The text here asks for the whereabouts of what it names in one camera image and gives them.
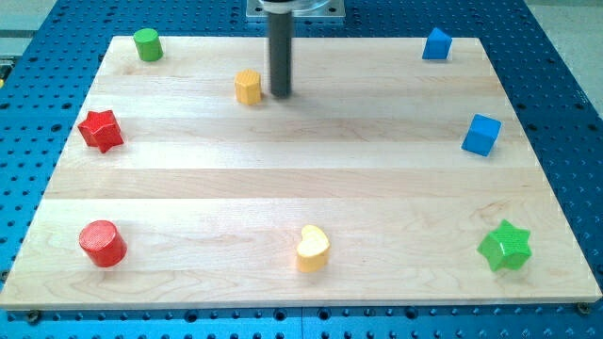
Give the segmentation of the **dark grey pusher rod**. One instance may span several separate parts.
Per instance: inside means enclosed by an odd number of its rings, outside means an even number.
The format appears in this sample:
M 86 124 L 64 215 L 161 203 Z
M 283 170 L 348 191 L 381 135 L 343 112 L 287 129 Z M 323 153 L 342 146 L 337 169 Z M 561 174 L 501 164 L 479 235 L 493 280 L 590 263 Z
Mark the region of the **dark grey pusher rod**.
M 268 14 L 270 92 L 277 98 L 291 94 L 293 16 Z

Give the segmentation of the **silver mounting flange plate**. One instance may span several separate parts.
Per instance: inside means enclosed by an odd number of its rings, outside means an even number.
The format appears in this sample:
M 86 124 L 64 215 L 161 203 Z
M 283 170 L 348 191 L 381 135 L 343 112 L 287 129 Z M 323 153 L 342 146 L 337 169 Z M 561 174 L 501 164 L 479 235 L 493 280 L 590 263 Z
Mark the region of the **silver mounting flange plate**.
M 247 18 L 291 13 L 299 18 L 344 18 L 344 0 L 247 0 Z

